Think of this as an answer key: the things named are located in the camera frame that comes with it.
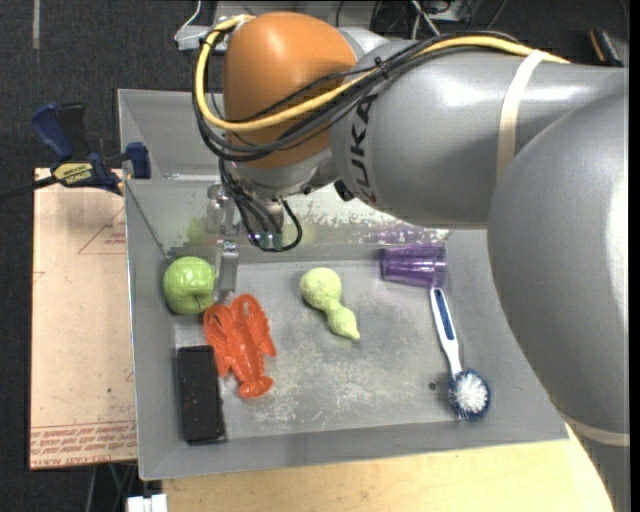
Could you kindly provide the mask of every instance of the green apple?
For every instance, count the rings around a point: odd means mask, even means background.
[[[213,305],[216,273],[209,262],[195,256],[175,260],[164,273],[167,304],[179,315],[195,315]]]

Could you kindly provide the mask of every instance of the purple cup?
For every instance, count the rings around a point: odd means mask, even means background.
[[[447,273],[446,249],[444,244],[383,249],[380,254],[380,271],[385,281],[439,288]]]

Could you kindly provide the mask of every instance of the lobster claw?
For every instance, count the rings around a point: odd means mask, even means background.
[[[207,343],[213,347],[218,373],[222,377],[228,373],[233,364],[233,358],[227,349],[227,333],[232,329],[233,313],[227,306],[216,304],[205,311],[205,336]]]
[[[260,303],[249,294],[239,295],[231,308],[235,318],[244,318],[247,328],[260,352],[268,356],[276,356],[276,348],[270,335],[269,320]]]

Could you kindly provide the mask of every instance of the toy pear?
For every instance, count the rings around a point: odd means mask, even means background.
[[[356,316],[340,303],[342,281],[336,272],[323,267],[309,270],[300,280],[300,292],[310,306],[325,312],[332,332],[346,338],[360,339]]]

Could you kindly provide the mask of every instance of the toy lobster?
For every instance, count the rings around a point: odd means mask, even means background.
[[[263,355],[275,357],[276,349],[269,321],[255,297],[244,294],[231,306],[211,306],[204,313],[204,331],[218,373],[224,377],[233,370],[241,382],[238,394],[242,398],[257,398],[271,388],[273,380],[264,375]]]

